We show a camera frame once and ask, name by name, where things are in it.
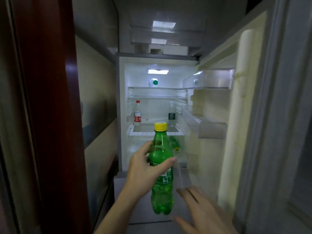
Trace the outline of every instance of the bottle cap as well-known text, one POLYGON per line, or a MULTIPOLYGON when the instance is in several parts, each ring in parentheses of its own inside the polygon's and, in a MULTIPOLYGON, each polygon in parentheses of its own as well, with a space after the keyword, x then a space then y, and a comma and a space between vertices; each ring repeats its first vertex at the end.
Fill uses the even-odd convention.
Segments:
POLYGON ((156 122, 155 123, 155 131, 167 131, 167 123, 166 122, 156 122))

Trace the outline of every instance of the wooden door frame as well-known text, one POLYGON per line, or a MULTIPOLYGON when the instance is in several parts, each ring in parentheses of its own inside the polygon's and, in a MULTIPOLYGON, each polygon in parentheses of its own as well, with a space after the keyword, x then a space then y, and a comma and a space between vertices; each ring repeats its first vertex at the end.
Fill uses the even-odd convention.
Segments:
POLYGON ((10 0, 42 233, 91 233, 72 0, 10 0))

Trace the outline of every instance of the refrigerator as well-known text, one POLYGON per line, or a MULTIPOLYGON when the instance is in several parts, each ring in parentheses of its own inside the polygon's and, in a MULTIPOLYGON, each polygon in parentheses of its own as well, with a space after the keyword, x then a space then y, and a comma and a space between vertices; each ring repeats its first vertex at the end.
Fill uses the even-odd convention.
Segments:
MULTIPOLYGON (((176 122, 167 131, 179 143, 179 151, 174 152, 178 159, 174 188, 199 186, 233 216, 255 88, 261 81, 258 68, 264 57, 266 19, 266 12, 257 15, 200 61, 184 56, 117 55, 119 173, 114 178, 115 199, 124 185, 129 159, 144 142, 153 140, 155 122, 168 122, 174 102, 176 122), (149 86, 152 78, 157 85, 149 86), (140 126, 134 125, 137 100, 142 109, 140 126)), ((174 215, 191 220, 176 192, 170 216, 174 215)), ((129 228, 136 232, 135 228, 153 228, 170 220, 154 214, 148 193, 129 222, 138 225, 129 228)))

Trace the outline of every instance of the left hand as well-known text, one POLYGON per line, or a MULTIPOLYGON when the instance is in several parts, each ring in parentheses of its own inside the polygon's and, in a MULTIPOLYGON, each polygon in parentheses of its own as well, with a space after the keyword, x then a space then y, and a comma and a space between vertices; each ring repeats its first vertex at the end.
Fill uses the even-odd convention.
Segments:
POLYGON ((134 202, 146 195, 155 185, 157 178, 177 161, 177 158, 171 157, 157 166, 150 166, 147 163, 148 156, 146 154, 152 143, 152 141, 145 142, 130 159, 124 191, 127 191, 129 198, 134 202))

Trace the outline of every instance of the forearm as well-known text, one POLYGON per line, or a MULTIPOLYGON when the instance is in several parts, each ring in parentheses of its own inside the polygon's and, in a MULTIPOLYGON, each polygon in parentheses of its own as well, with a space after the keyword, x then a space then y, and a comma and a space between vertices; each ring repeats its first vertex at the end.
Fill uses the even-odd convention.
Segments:
POLYGON ((111 207, 95 234, 123 234, 126 232, 131 213, 137 203, 127 188, 120 193, 117 201, 111 207))

